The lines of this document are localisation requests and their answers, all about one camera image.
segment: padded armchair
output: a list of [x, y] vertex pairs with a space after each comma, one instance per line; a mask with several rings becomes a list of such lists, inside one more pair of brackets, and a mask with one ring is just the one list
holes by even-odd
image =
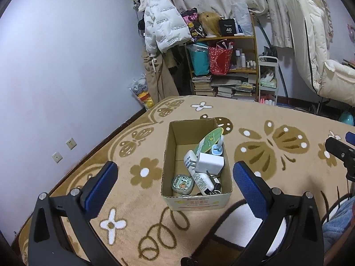
[[321, 0], [287, 3], [297, 69], [321, 98], [355, 106], [355, 70], [329, 59]]

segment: white puffer jacket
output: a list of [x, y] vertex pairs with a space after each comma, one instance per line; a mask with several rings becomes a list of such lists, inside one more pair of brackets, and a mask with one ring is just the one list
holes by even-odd
[[157, 48], [165, 53], [192, 39], [184, 19], [169, 0], [147, 0], [144, 21], [146, 48], [152, 56], [156, 56]]

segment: silver bolt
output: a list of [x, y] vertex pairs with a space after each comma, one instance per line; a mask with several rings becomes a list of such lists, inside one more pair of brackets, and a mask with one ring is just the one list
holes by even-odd
[[39, 198], [40, 200], [44, 200], [46, 197], [47, 197], [47, 193], [41, 193], [41, 194], [38, 196], [38, 198]]
[[272, 188], [272, 193], [274, 193], [275, 195], [280, 195], [280, 194], [281, 194], [281, 189], [279, 189], [279, 188]]
[[306, 197], [308, 199], [312, 199], [313, 198], [313, 194], [311, 192], [306, 192]]
[[80, 193], [80, 189], [78, 189], [78, 188], [74, 188], [70, 191], [70, 195], [72, 195], [72, 196], [76, 196], [79, 193]]

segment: black box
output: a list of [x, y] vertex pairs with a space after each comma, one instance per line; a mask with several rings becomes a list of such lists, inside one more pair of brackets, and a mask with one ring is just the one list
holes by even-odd
[[237, 29], [235, 27], [234, 19], [221, 19], [219, 21], [219, 27], [223, 37], [237, 35]]

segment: blanket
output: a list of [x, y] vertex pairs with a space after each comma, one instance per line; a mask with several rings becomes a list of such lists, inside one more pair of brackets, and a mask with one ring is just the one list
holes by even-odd
[[[186, 256], [198, 259], [200, 265], [230, 265], [260, 223], [253, 219], [234, 181], [224, 209], [174, 212], [160, 196], [169, 123], [206, 118], [215, 118], [224, 129], [231, 169], [244, 160], [270, 187], [291, 195], [311, 191], [323, 221], [332, 205], [349, 197], [346, 169], [324, 143], [330, 136], [345, 142], [354, 127], [291, 109], [202, 96], [158, 103], [73, 172], [53, 196], [83, 186], [106, 161], [114, 161], [118, 180], [91, 224], [122, 265], [180, 265]], [[30, 223], [19, 234], [25, 263]], [[67, 218], [63, 223], [76, 253], [85, 259]], [[285, 228], [283, 223], [279, 240]]]

